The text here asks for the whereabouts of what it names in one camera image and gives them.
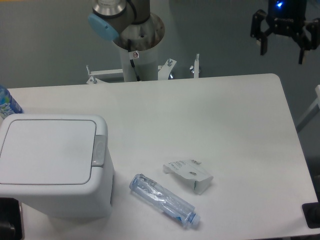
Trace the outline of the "grey robot arm blue cap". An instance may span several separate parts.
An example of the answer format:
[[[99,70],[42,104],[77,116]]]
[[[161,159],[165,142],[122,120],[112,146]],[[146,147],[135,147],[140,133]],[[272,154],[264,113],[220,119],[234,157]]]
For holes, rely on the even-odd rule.
[[[252,16],[250,36],[260,42],[260,55],[268,50],[268,36],[292,38],[299,46],[299,64],[306,51],[320,45],[320,20],[306,20],[305,0],[270,0],[268,10]],[[126,51],[146,51],[164,37],[161,19],[151,13],[148,0],[94,0],[90,27],[102,39]]]

